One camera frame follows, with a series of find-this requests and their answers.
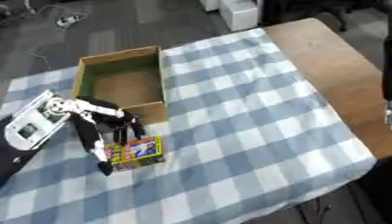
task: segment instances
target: robotic arm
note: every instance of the robotic arm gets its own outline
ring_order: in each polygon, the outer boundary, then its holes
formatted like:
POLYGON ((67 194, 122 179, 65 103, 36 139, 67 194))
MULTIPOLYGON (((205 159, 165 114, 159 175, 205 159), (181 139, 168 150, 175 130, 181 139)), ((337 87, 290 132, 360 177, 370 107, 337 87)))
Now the robotic arm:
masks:
POLYGON ((127 142, 129 126, 136 138, 145 135, 138 117, 113 103, 88 97, 65 100, 46 90, 17 113, 0 121, 0 186, 18 172, 67 121, 74 124, 86 152, 96 156, 98 167, 106 176, 113 169, 106 157, 97 124, 103 123, 114 129, 115 141, 121 144, 127 142))

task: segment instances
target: tablecloth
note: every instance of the tablecloth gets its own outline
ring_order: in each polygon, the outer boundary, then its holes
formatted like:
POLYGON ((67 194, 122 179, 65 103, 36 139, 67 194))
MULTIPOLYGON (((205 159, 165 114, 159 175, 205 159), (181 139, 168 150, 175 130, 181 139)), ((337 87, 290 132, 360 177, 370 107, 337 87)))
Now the tablecloth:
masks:
MULTIPOLYGON (((104 177, 70 126, 0 189, 2 223, 240 223, 365 174, 369 150, 262 29, 163 51, 166 162, 104 177)), ((75 68, 15 79, 9 114, 75 68)))

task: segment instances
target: floor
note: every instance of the floor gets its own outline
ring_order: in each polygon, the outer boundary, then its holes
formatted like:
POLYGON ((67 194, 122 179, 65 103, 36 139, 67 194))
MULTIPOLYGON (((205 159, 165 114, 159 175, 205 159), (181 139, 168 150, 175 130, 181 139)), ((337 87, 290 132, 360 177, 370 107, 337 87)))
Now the floor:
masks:
MULTIPOLYGON (((36 0, 37 8, 47 0, 36 0)), ((15 10, 21 9, 12 1, 15 10)), ((178 46, 199 39, 229 33, 217 13, 205 13, 196 0, 84 0, 64 3, 69 10, 47 7, 38 15, 24 14, 0 22, 0 99, 12 78, 76 66, 79 57, 109 53, 139 46, 178 46), (71 12, 87 14, 72 29, 62 31, 54 21, 71 12)), ((334 18, 322 14, 319 19, 333 30, 334 18)), ((382 40, 387 34, 387 18, 377 10, 359 10, 347 15, 349 31, 339 35, 377 67, 382 67, 382 40)), ((367 203, 361 191, 368 223, 382 221, 367 203)), ((344 187, 322 197, 323 204, 332 204, 323 224, 365 224, 349 188, 344 187)), ((314 201, 303 205, 314 221, 314 201)), ((304 223, 294 208, 250 221, 248 224, 304 223)))

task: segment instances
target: open cardboard box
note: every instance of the open cardboard box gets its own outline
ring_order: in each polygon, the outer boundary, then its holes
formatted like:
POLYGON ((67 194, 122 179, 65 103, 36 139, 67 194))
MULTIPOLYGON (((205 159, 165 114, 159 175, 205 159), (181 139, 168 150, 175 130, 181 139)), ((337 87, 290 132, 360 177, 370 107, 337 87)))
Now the open cardboard box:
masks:
POLYGON ((73 81, 79 95, 113 102, 141 115, 143 124, 165 120, 160 48, 150 46, 81 58, 73 81))

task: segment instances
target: white box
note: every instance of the white box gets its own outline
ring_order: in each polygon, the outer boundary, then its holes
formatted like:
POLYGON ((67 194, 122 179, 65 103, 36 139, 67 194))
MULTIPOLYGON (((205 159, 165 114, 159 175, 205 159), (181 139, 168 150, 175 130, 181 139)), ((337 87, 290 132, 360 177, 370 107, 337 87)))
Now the white box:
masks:
POLYGON ((221 0, 220 14, 232 32, 257 26, 258 9, 251 0, 221 0))
POLYGON ((220 0, 200 0, 205 11, 217 11, 219 9, 220 0))

